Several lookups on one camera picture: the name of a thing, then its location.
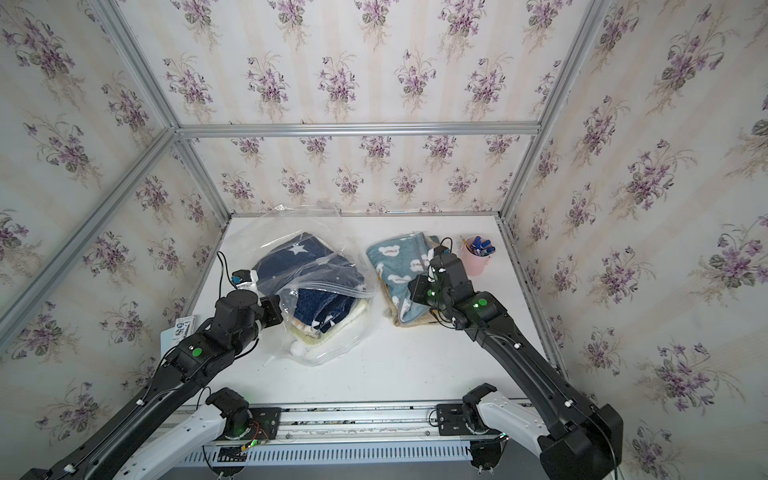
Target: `pink cup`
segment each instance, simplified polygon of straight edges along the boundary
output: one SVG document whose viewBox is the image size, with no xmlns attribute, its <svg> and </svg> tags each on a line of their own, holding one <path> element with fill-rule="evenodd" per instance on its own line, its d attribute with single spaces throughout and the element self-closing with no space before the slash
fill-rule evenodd
<svg viewBox="0 0 768 480">
<path fill-rule="evenodd" d="M 477 237 L 477 235 L 472 235 L 469 238 L 474 240 L 475 237 Z M 486 240 L 487 239 L 480 237 L 481 242 L 485 242 Z M 478 276 L 482 273 L 483 270 L 485 270 L 485 266 L 488 265 L 491 257 L 493 257 L 493 253 L 487 257 L 478 257 L 469 250 L 466 243 L 464 243 L 464 239 L 462 238 L 462 251 L 459 254 L 459 257 L 462 259 L 462 264 L 464 265 L 464 270 L 466 271 L 467 275 Z"/>
</svg>

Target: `folded towel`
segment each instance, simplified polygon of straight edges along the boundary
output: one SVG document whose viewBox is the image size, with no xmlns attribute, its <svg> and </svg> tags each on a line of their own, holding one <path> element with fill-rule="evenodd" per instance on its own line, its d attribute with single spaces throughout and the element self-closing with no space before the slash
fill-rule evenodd
<svg viewBox="0 0 768 480">
<path fill-rule="evenodd" d="M 399 322 L 409 324 L 429 311 L 426 305 L 411 303 L 408 290 L 408 283 L 426 273 L 431 260 L 432 248 L 422 232 L 384 240 L 370 246 L 366 254 L 387 287 Z"/>
</svg>

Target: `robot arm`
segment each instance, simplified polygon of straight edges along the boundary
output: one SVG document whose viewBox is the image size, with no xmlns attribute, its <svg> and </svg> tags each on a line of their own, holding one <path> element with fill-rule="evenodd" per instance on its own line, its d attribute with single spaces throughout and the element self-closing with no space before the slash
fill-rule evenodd
<svg viewBox="0 0 768 480">
<path fill-rule="evenodd" d="M 249 290 L 219 298 L 215 315 L 166 353 L 149 386 L 74 452 L 50 469 L 33 468 L 22 480 L 113 478 L 170 414 L 258 342 L 260 329 L 283 321 L 279 301 Z"/>
<path fill-rule="evenodd" d="M 475 292 L 456 255 L 437 247 L 429 272 L 413 280 L 409 289 L 413 302 L 432 307 L 501 363 L 543 422 L 539 428 L 531 415 L 504 405 L 503 397 L 489 396 L 495 388 L 486 384 L 463 399 L 471 430 L 493 428 L 520 439 L 539 455 L 552 480 L 599 480 L 618 467 L 624 429 L 618 413 L 610 405 L 598 408 L 569 385 L 530 346 L 493 295 Z"/>
</svg>

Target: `fabric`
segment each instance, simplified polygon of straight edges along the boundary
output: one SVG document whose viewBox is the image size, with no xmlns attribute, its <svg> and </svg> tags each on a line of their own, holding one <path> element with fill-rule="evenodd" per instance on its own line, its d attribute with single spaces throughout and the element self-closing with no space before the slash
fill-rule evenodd
<svg viewBox="0 0 768 480">
<path fill-rule="evenodd" d="M 364 282 L 362 274 L 349 260 L 307 232 L 272 249 L 253 269 L 258 274 L 257 287 L 263 295 L 278 294 L 295 279 L 354 290 L 361 289 Z M 299 288 L 293 316 L 318 333 L 327 333 L 345 319 L 354 302 L 351 296 Z"/>
<path fill-rule="evenodd" d="M 408 283 L 426 273 L 431 258 L 432 251 L 424 233 L 384 240 L 370 246 L 366 254 L 387 287 L 387 294 L 397 308 L 399 322 L 410 323 L 428 312 L 426 305 L 411 303 L 408 291 Z"/>
</svg>

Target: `clear plastic bag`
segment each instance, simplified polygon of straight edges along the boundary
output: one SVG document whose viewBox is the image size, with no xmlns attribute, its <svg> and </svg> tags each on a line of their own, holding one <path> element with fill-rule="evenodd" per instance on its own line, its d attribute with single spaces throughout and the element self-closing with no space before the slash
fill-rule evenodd
<svg viewBox="0 0 768 480">
<path fill-rule="evenodd" d="M 376 272 L 333 205 L 279 205 L 228 240 L 246 252 L 230 265 L 251 270 L 260 295 L 280 296 L 283 326 L 264 332 L 269 341 L 263 338 L 270 360 L 319 365 L 348 352 L 372 329 L 368 305 Z"/>
</svg>

